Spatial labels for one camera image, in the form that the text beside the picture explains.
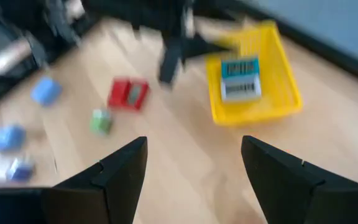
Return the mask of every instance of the yellow plastic tray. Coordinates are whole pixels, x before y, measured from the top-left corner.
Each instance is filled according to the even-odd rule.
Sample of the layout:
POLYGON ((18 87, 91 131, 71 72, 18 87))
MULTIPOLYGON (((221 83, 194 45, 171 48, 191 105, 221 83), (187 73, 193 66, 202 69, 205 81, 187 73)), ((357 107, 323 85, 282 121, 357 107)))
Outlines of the yellow plastic tray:
POLYGON ((253 29, 230 33, 219 42, 238 45, 240 57, 259 58, 262 97, 247 102, 223 102, 221 61, 227 55, 208 56, 209 97, 216 124, 237 126, 279 118, 302 108, 302 100, 274 22, 265 21, 253 29))

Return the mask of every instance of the black equipment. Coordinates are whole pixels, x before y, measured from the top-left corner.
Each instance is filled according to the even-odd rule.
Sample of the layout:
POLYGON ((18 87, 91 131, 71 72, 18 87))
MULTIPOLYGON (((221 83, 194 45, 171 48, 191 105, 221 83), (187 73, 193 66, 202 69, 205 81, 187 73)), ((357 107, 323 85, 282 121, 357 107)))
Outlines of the black equipment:
POLYGON ((251 136, 241 151, 269 224, 358 223, 358 183, 251 136))
POLYGON ((0 224, 130 224, 146 163, 139 137, 52 188, 0 189, 0 224))

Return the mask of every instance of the red toy block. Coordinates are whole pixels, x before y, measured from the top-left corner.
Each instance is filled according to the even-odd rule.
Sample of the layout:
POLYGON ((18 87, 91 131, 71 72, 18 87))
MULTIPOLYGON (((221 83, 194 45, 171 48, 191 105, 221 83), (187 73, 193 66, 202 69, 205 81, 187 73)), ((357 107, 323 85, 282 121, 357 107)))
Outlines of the red toy block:
POLYGON ((144 80, 128 78, 115 79, 108 99, 111 108, 140 110, 149 91, 149 84, 144 80))

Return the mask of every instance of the wooden floor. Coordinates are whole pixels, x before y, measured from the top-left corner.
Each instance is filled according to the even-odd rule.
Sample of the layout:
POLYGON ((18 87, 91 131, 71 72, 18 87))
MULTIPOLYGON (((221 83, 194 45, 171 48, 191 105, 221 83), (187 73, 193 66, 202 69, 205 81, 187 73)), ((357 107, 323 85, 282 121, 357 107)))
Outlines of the wooden floor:
POLYGON ((37 162, 31 185, 56 184, 147 136, 149 159, 136 224, 265 223, 242 163, 243 135, 358 181, 358 80, 283 41, 305 105, 301 113, 278 121, 216 126, 203 63, 189 64, 167 91, 156 77, 158 36, 142 35, 138 41, 126 27, 105 21, 52 67, 49 75, 64 88, 59 100, 46 109, 31 100, 32 87, 44 75, 39 72, 0 102, 0 126, 19 123, 28 131, 25 152, 37 162), (112 30, 125 50, 108 34, 112 30), (105 106, 118 76, 148 79, 151 94, 141 113, 116 112, 112 133, 95 136, 89 129, 92 110, 105 106))

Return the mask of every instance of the green block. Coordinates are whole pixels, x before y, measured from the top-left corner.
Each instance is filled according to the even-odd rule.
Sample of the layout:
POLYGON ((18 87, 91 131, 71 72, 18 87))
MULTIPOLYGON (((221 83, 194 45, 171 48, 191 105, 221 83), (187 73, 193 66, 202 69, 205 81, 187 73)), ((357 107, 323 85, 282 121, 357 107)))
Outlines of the green block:
POLYGON ((98 134, 109 134, 111 129, 111 116, 108 111, 94 110, 91 120, 91 129, 98 134))

